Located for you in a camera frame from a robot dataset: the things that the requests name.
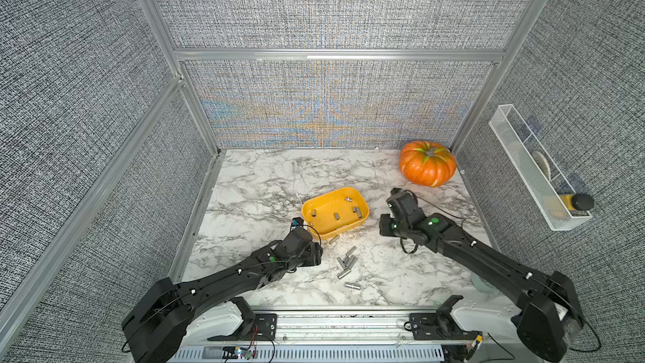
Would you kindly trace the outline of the silver socket stubby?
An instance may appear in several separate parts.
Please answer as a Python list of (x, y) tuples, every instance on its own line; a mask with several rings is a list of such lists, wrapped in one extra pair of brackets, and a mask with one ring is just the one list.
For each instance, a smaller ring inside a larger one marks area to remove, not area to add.
[(337, 261), (339, 262), (339, 265), (342, 267), (342, 269), (344, 269), (344, 270), (347, 269), (345, 261), (342, 258), (338, 257)]

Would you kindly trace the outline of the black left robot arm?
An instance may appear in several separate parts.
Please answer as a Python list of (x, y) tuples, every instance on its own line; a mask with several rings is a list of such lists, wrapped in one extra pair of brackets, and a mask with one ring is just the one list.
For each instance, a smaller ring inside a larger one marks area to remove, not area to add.
[(274, 240), (241, 262), (189, 282), (169, 277), (153, 284), (122, 322), (122, 352), (136, 362), (166, 362), (180, 349), (189, 324), (238, 295), (279, 281), (300, 267), (322, 262), (322, 245), (302, 227)]

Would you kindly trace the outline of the silver socket small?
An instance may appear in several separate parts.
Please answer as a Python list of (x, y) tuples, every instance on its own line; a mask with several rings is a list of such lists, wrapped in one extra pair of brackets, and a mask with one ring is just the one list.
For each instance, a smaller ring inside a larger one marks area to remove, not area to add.
[(355, 255), (351, 256), (349, 258), (349, 260), (347, 261), (346, 268), (351, 269), (356, 264), (357, 260), (358, 260), (357, 256), (355, 256)]

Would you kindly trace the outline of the silver socket long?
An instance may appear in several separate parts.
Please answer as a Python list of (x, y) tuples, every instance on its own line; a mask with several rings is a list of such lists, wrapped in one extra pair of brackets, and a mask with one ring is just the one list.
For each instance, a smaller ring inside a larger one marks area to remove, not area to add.
[(356, 247), (356, 246), (351, 247), (351, 248), (347, 251), (347, 253), (346, 253), (345, 255), (346, 255), (347, 257), (351, 256), (351, 255), (355, 252), (355, 250), (356, 250), (356, 249), (357, 249), (357, 247)]

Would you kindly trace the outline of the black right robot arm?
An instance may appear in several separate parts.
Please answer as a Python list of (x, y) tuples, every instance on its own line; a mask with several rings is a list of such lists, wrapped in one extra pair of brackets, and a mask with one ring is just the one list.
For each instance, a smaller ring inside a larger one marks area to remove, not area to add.
[(391, 213), (380, 217), (382, 236), (412, 240), (468, 268), (520, 309), (511, 323), (529, 351), (545, 361), (564, 358), (586, 325), (569, 277), (557, 271), (546, 275), (522, 265), (441, 213), (426, 215), (417, 196), (408, 190), (393, 188), (386, 202)]

